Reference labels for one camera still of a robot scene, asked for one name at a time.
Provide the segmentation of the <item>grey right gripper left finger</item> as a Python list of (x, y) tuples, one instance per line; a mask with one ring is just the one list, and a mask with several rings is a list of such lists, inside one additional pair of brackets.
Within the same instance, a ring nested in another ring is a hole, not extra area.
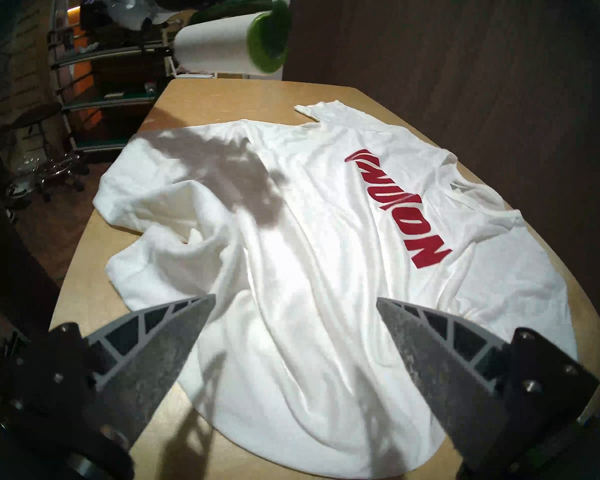
[(89, 335), (65, 322), (0, 356), (0, 451), (19, 435), (49, 455), (126, 455), (179, 377), (216, 296), (129, 312)]

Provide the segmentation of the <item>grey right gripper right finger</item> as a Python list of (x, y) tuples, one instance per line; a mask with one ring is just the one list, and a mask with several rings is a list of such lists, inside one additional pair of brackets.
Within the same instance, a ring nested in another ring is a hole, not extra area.
[(518, 327), (507, 342), (431, 308), (376, 307), (460, 469), (540, 469), (573, 439), (600, 381), (539, 332)]

